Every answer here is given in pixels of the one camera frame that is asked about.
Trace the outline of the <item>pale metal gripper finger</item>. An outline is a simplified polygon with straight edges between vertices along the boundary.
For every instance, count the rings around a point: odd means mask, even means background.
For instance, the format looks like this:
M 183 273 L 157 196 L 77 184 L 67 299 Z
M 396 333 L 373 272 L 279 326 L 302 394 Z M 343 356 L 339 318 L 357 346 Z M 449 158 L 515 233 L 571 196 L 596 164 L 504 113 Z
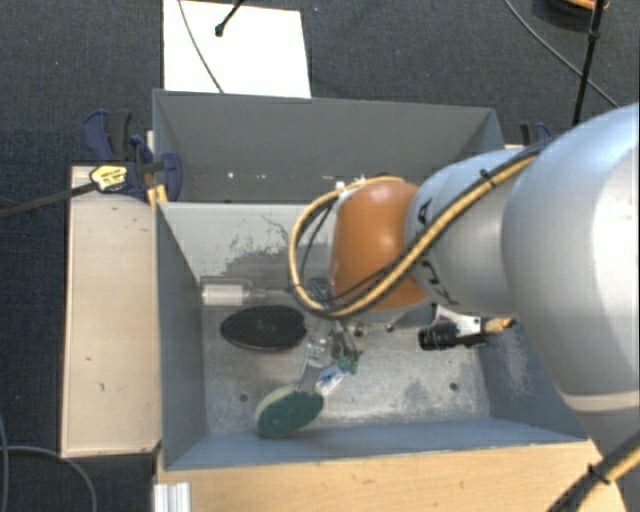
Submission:
M 328 397 L 341 384 L 345 373 L 337 366 L 324 369 L 314 386 L 314 391 L 323 397 Z
M 313 339 L 307 345 L 303 370 L 297 384 L 297 390 L 313 393 L 320 374 L 326 367 L 326 340 Z

